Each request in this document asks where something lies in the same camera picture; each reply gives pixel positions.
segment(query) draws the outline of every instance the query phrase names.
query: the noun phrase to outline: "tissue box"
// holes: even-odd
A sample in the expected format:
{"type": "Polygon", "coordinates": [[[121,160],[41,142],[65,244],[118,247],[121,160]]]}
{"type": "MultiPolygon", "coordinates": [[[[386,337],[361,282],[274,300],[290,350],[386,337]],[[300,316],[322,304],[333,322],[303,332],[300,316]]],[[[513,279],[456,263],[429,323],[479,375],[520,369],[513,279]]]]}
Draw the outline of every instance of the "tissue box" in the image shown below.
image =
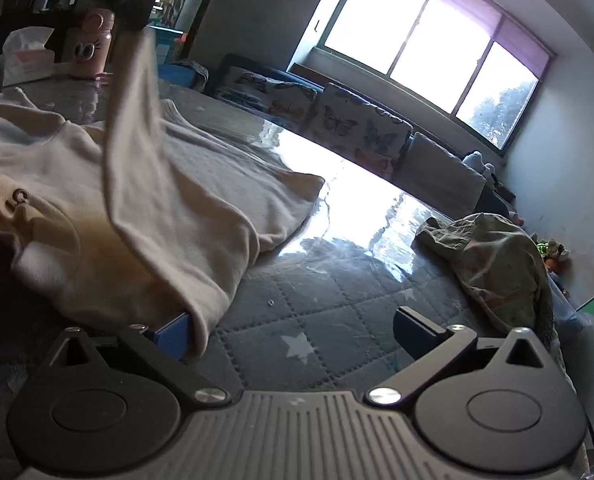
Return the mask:
{"type": "Polygon", "coordinates": [[[54,73],[55,53],[40,50],[17,50],[0,56],[0,85],[9,86],[50,77],[54,73]]]}

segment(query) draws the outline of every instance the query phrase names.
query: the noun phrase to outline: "green cloth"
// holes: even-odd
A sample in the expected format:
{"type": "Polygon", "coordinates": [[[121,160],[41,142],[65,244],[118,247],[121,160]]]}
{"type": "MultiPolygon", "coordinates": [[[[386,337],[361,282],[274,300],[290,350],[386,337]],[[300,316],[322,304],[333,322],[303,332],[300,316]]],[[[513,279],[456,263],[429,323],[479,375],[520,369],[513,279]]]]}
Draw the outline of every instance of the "green cloth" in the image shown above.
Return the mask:
{"type": "Polygon", "coordinates": [[[550,348],[555,332],[548,275],[521,228],[488,213],[452,223],[429,218],[415,239],[448,260],[496,329],[507,333],[516,326],[530,327],[550,348]]]}

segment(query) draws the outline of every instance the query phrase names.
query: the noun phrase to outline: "metal screw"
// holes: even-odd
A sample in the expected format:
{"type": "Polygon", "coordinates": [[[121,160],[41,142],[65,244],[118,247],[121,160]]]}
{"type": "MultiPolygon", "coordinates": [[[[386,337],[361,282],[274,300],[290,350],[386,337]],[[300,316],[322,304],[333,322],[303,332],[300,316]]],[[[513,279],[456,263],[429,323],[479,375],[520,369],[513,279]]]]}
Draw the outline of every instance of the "metal screw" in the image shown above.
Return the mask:
{"type": "Polygon", "coordinates": [[[368,398],[375,404],[388,406],[397,404],[401,400],[401,394],[393,388],[375,388],[369,391],[368,398]]]}
{"type": "Polygon", "coordinates": [[[194,393],[194,400],[202,404],[218,404],[228,398],[221,388],[202,388],[194,393]]]}

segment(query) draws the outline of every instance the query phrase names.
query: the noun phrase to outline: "gray pillow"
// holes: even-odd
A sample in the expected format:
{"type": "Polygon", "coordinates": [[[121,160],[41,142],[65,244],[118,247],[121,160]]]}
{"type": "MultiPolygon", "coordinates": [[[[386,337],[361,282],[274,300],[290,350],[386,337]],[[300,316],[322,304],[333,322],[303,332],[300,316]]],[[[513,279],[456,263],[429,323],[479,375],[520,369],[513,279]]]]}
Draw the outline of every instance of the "gray pillow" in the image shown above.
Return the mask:
{"type": "Polygon", "coordinates": [[[472,214],[486,180],[436,142],[417,132],[392,177],[392,183],[457,220],[472,214]]]}

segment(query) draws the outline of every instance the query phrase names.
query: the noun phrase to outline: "curtain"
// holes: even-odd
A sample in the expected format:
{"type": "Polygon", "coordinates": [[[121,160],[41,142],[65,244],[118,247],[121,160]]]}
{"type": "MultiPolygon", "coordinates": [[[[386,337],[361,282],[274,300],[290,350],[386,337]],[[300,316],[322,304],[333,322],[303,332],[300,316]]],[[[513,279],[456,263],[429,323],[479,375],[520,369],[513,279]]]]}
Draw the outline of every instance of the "curtain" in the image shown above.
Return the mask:
{"type": "Polygon", "coordinates": [[[462,14],[468,16],[479,27],[483,28],[488,36],[492,36],[501,19],[501,13],[485,0],[442,0],[462,14]]]}
{"type": "Polygon", "coordinates": [[[541,79],[550,56],[521,27],[504,18],[494,39],[515,56],[537,79],[541,79]]]}
{"type": "Polygon", "coordinates": [[[468,16],[491,38],[541,78],[550,55],[513,21],[502,16],[489,0],[441,0],[468,16]]]}

